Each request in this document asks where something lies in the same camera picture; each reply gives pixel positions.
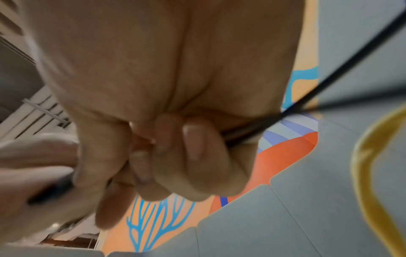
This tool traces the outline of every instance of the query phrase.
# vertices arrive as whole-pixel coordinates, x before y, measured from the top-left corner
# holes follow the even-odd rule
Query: black string
[[[317,87],[312,91],[307,93],[298,102],[294,103],[291,107],[286,109],[284,112],[278,116],[271,116],[262,118],[250,124],[234,128],[232,130],[223,133],[223,138],[226,141],[228,147],[236,146],[269,128],[275,123],[279,122],[283,118],[302,112],[303,107],[314,97],[320,94],[323,90],[330,87],[335,81],[340,79],[349,70],[358,65],[362,60],[369,56],[373,51],[380,47],[384,42],[386,42],[390,37],[397,33],[406,23],[406,10],[404,10],[400,15],[396,17],[386,28],[379,32],[372,40],[370,40],[364,47],[362,47],[357,53],[355,53],[351,58],[349,58],[344,64],[342,64],[338,69],[336,69],[330,76],[323,80]]]

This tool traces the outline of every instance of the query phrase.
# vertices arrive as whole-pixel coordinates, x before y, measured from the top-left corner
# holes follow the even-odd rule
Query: yellow strap
[[[393,257],[406,257],[406,245],[372,192],[371,166],[405,121],[406,105],[377,121],[362,135],[351,160],[351,174],[361,212]]]

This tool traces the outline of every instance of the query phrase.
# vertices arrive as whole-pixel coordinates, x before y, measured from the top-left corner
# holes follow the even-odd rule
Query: colorful mural
[[[302,36],[288,83],[282,110],[317,85],[318,24],[317,0],[307,0]],[[105,238],[102,251],[149,251],[253,188],[269,184],[270,179],[309,154],[318,139],[318,115],[288,117],[267,129],[261,138],[252,177],[246,188],[233,197],[210,197],[193,203],[172,195],[159,203],[136,198],[123,220]]]

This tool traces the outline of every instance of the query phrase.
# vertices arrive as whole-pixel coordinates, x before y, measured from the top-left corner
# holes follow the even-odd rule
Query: red-orange painted area
[[[294,138],[259,153],[247,186],[240,194],[228,197],[228,202],[234,201],[259,185],[268,185],[273,176],[308,155],[314,149],[316,143],[317,132],[313,132],[308,134],[307,137]],[[217,196],[211,205],[210,213],[220,208],[221,203]]]

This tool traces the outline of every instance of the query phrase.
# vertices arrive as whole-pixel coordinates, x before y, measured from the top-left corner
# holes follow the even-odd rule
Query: hand
[[[105,184],[122,171],[99,205],[100,227],[119,221],[123,212],[106,211],[129,205],[135,191],[202,201],[243,190],[259,138],[227,149],[220,133],[280,111],[303,0],[19,7],[38,69],[77,125],[75,185]]]
[[[27,199],[73,171],[78,142],[66,134],[40,134],[0,145],[0,245],[94,212],[105,186],[74,188],[54,202]]]

